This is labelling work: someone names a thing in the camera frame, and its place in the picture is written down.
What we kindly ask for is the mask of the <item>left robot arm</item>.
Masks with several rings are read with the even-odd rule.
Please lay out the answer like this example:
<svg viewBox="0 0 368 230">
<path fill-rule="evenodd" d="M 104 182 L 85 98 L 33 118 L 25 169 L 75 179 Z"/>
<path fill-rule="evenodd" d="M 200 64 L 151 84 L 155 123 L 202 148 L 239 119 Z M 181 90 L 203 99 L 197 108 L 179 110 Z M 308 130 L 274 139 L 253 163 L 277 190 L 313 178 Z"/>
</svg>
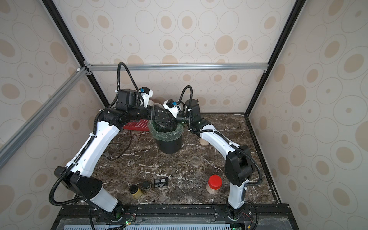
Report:
<svg viewBox="0 0 368 230">
<path fill-rule="evenodd" d="M 92 133 L 80 151 L 66 166 L 55 169 L 57 181 L 49 194 L 50 204 L 64 206 L 77 201 L 86 201 L 94 208 L 102 209 L 112 220 L 121 219 L 124 211 L 121 202 L 104 189 L 102 181 L 92 177 L 99 159 L 112 139 L 127 123 L 140 119 L 153 120 L 165 131 L 172 131 L 176 129 L 176 118 L 177 116 L 170 110 L 157 105 L 135 106 L 126 111 L 113 108 L 101 110 L 94 119 Z M 56 201 L 54 194 L 60 184 L 78 194 L 78 198 Z"/>
</svg>

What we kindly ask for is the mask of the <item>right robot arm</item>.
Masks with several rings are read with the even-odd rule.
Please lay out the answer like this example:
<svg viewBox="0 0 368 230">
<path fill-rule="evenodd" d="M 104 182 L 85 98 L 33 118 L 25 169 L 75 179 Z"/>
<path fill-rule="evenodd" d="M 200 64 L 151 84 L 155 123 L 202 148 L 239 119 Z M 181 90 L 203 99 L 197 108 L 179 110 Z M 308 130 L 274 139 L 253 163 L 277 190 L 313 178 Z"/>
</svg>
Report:
<svg viewBox="0 0 368 230">
<path fill-rule="evenodd" d="M 258 186 L 263 181 L 261 168 L 252 157 L 250 149 L 231 141 L 202 117 L 195 120 L 188 114 L 179 114 L 176 120 L 188 125 L 189 132 L 207 141 L 225 159 L 224 173 L 230 182 L 227 213 L 230 219 L 239 219 L 246 204 L 247 188 Z"/>
</svg>

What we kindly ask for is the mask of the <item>black trash bin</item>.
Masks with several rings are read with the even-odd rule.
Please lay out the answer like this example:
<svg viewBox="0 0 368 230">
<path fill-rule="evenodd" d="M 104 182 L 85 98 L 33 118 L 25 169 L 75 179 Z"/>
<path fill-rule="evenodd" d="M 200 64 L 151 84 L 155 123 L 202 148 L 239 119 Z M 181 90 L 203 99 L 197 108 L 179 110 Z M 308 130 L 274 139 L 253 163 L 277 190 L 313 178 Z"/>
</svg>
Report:
<svg viewBox="0 0 368 230">
<path fill-rule="evenodd" d="M 165 154 L 174 154 L 178 152 L 183 143 L 183 135 L 172 141 L 156 140 L 158 149 Z"/>
</svg>

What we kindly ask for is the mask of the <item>clear jar lid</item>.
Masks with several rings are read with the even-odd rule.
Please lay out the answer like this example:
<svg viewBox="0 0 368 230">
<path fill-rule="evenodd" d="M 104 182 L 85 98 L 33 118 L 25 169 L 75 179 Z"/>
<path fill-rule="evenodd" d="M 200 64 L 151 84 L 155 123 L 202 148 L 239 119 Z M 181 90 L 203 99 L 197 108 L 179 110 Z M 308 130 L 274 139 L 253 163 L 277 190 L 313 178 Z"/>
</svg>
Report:
<svg viewBox="0 0 368 230">
<path fill-rule="evenodd" d="M 199 157 L 197 156 L 193 156 L 190 160 L 191 164 L 194 166 L 194 167 L 199 167 L 202 165 L 202 161 Z"/>
</svg>

